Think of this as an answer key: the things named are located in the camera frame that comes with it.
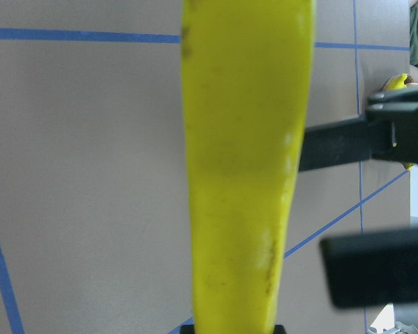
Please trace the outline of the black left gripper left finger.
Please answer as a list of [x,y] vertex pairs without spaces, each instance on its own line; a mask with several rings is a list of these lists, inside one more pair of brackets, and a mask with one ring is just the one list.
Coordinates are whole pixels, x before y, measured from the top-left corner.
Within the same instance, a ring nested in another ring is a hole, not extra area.
[[247,326],[216,326],[203,327],[196,324],[182,325],[179,328],[179,333],[184,334],[286,334],[286,329],[282,324],[268,326],[265,328],[253,328]]

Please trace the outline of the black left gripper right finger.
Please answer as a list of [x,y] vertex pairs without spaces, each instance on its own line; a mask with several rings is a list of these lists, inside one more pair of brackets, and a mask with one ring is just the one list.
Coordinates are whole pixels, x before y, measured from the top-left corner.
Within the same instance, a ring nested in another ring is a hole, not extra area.
[[418,302],[418,228],[326,237],[320,252],[335,308]]

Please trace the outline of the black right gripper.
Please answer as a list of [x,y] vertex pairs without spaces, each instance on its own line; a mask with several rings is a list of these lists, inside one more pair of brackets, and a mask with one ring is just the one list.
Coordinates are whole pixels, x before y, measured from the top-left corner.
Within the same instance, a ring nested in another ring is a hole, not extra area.
[[418,86],[369,95],[365,115],[307,127],[298,171],[370,159],[418,165]]

